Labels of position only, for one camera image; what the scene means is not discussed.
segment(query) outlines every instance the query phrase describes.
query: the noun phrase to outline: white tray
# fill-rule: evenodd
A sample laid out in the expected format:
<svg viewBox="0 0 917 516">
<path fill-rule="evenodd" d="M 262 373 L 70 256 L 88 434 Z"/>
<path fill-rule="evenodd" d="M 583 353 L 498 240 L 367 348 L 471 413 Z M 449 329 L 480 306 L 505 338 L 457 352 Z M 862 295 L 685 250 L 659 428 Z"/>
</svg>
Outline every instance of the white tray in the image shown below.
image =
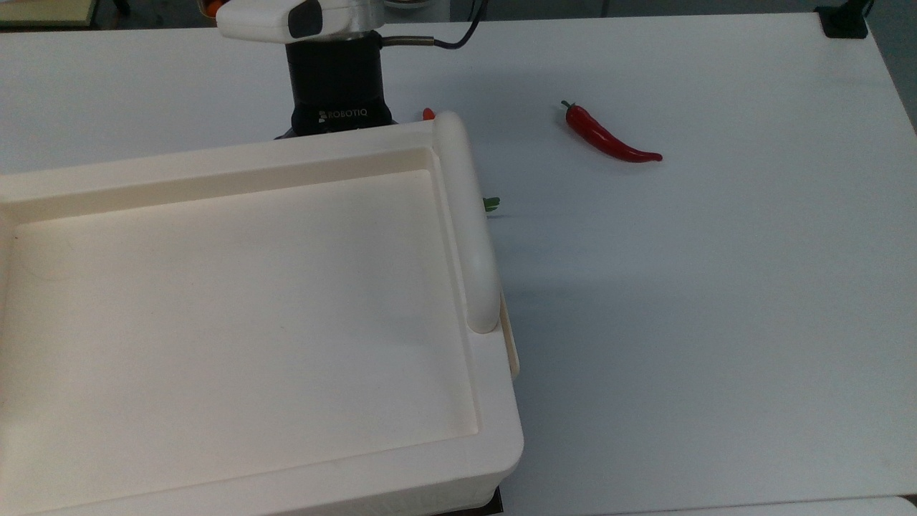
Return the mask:
<svg viewBox="0 0 917 516">
<path fill-rule="evenodd" d="M 454 114 L 0 193 L 0 515 L 419 515 L 518 461 Z"/>
</svg>

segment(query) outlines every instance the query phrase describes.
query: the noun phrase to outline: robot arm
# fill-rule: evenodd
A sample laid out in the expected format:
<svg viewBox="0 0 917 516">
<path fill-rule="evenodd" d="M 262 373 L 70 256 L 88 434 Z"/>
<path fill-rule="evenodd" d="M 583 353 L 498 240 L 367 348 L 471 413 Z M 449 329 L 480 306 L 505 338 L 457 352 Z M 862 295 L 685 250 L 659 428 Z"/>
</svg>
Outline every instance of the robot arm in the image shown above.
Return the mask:
<svg viewBox="0 0 917 516">
<path fill-rule="evenodd" d="M 216 13 L 227 38 L 295 43 L 349 39 L 381 27 L 382 0 L 232 0 Z"/>
<path fill-rule="evenodd" d="M 487 10 L 481 6 L 457 43 L 431 37 L 383 38 L 384 0 L 226 0 L 216 25 L 227 38 L 283 43 L 293 86 L 292 128 L 283 137 L 392 124 L 382 92 L 380 50 L 392 45 L 458 49 Z"/>
</svg>

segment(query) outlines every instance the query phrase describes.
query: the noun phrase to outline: black cable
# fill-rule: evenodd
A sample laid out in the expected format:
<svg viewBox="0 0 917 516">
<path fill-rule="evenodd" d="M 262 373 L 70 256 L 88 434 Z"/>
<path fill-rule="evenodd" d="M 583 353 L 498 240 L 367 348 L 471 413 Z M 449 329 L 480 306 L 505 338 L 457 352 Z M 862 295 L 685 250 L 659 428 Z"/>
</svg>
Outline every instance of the black cable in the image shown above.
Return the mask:
<svg viewBox="0 0 917 516">
<path fill-rule="evenodd" d="M 465 36 L 462 36 L 462 39 L 459 39 L 455 43 L 448 43 L 446 41 L 440 41 L 439 39 L 434 39 L 433 44 L 438 46 L 440 49 L 446 50 L 458 50 L 465 46 L 465 43 L 468 43 L 468 40 L 471 39 L 471 35 L 474 34 L 474 29 L 478 28 L 478 24 L 484 19 L 484 15 L 487 13 L 487 3 L 490 0 L 481 0 L 481 6 L 478 7 L 478 13 L 474 15 L 474 20 L 471 21 L 471 27 L 468 28 L 468 32 L 465 33 Z"/>
<path fill-rule="evenodd" d="M 478 24 L 481 20 L 484 19 L 484 16 L 487 14 L 487 3 L 490 0 L 481 0 L 481 6 L 478 7 L 478 12 L 474 15 L 474 20 L 471 21 L 471 27 L 468 28 L 468 31 L 465 32 L 465 35 L 462 36 L 462 39 L 455 43 L 449 43 L 446 41 L 440 41 L 439 39 L 432 38 L 430 36 L 388 36 L 382 38 L 383 47 L 394 47 L 396 45 L 412 45 L 412 46 L 433 46 L 439 47 L 440 49 L 446 50 L 457 50 L 465 46 L 465 43 L 468 43 L 468 40 L 471 39 L 471 35 L 474 34 L 474 29 L 478 28 Z"/>
</svg>

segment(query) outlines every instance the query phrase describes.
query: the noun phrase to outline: table surface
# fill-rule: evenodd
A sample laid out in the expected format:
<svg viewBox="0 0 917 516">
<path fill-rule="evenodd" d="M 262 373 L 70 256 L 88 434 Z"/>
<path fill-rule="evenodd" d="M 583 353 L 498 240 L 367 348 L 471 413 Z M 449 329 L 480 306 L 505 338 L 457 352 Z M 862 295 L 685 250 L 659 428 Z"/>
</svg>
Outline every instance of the table surface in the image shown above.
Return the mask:
<svg viewBox="0 0 917 516">
<path fill-rule="evenodd" d="M 387 26 L 456 39 L 465 25 Z M 268 140 L 283 48 L 0 34 L 0 170 Z M 917 138 L 874 40 L 815 15 L 482 24 L 386 49 L 396 119 L 469 126 L 522 360 L 511 514 L 917 492 Z M 587 107 L 663 163 L 563 125 Z"/>
</svg>

